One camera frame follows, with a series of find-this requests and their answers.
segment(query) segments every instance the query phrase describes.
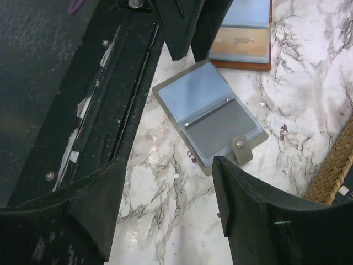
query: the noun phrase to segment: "brown leather border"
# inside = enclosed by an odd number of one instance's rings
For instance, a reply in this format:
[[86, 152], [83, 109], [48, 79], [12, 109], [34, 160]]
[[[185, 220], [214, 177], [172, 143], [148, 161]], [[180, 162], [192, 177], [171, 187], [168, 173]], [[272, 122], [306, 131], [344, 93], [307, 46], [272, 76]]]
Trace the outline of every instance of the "brown leather border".
[[[272, 0], [270, 0], [270, 31], [272, 23]], [[269, 58], [268, 63], [255, 63], [255, 62], [235, 62], [235, 61], [222, 61], [222, 60], [210, 60], [217, 68], [228, 68], [228, 69], [241, 69], [241, 70], [255, 70], [255, 71], [270, 71], [272, 69], [272, 43], [269, 45]]]

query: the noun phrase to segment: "wallet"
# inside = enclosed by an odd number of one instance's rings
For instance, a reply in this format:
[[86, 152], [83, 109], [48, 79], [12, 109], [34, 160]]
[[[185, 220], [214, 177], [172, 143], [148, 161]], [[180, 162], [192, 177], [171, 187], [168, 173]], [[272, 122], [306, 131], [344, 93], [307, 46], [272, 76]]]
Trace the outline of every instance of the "wallet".
[[207, 175], [212, 174], [215, 156], [226, 156], [241, 166], [253, 159], [252, 148], [268, 138], [209, 60], [152, 92]]
[[217, 68], [270, 71], [271, 23], [272, 1], [233, 2], [213, 42], [210, 61]]

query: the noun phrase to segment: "marble countertop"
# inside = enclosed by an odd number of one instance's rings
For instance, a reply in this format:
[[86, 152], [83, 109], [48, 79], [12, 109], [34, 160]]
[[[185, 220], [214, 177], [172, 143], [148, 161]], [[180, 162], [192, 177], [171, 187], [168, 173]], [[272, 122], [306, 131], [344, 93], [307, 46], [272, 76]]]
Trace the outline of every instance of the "marble countertop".
[[[352, 113], [351, 0], [273, 0], [272, 70], [220, 70], [269, 139], [243, 169], [303, 195]], [[187, 69], [164, 47], [152, 86]], [[127, 167], [107, 264], [231, 265], [212, 177], [150, 92]]]

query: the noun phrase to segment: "basket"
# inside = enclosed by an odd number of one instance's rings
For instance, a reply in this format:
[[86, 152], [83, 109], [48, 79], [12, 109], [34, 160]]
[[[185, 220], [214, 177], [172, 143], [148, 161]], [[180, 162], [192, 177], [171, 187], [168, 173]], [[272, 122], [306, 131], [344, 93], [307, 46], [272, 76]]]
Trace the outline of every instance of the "basket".
[[353, 115], [309, 187], [307, 200], [331, 205], [353, 164]]

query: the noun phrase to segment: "gray wallet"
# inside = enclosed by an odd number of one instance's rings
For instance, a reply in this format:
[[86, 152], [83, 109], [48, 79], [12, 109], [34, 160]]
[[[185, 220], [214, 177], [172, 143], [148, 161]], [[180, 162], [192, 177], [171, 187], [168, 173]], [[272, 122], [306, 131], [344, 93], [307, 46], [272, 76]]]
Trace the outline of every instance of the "gray wallet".
[[268, 134], [213, 64], [202, 61], [152, 88], [168, 118], [210, 175], [215, 156], [239, 166]]

